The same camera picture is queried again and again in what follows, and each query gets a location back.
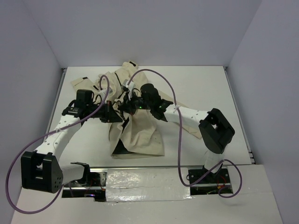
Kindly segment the beige jacket black lining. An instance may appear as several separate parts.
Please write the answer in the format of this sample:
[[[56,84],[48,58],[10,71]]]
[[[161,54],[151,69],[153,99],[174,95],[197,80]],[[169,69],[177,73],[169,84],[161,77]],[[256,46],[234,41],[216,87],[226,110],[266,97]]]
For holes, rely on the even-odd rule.
[[[138,71],[138,65],[134,62],[124,62],[122,67],[115,72],[107,72],[107,79],[102,75],[92,82],[87,77],[80,77],[71,81],[74,90],[91,90],[94,93],[94,101],[99,103],[100,90],[108,85],[111,88],[107,99],[114,103],[114,109],[123,101],[122,84],[125,80],[132,79],[135,87],[140,89],[148,83],[144,72]],[[152,156],[164,156],[163,140],[157,128],[157,120],[148,110],[137,110],[134,115],[124,114],[121,123],[108,125],[108,139],[110,142],[110,154],[115,159],[134,159]]]

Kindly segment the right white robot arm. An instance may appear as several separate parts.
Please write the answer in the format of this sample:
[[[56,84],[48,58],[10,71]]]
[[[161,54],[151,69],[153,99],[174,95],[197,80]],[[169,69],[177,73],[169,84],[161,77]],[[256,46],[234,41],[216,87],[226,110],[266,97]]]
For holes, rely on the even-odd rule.
[[[207,182],[219,178],[219,162],[223,159],[226,146],[231,142],[235,130],[219,109],[199,111],[174,104],[173,100],[161,98],[153,84],[144,84],[140,96],[134,93],[134,82],[124,81],[126,92],[123,103],[118,106],[122,112],[135,114],[137,110],[148,110],[157,120],[181,123],[199,131],[207,147],[208,155],[204,163],[203,177]]]

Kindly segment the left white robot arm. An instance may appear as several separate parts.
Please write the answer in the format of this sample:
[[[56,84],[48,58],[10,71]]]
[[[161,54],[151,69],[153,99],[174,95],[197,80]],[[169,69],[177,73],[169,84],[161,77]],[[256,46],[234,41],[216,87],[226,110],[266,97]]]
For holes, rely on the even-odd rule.
[[[92,175],[87,163],[71,162],[59,164],[60,157],[74,134],[89,118],[99,118],[103,123],[121,122],[122,119],[106,100],[108,90],[100,91],[100,104],[93,102],[93,92],[78,90],[76,99],[63,110],[54,132],[33,152],[21,156],[21,182],[25,189],[56,193],[69,182],[76,181],[81,186],[91,182]]]

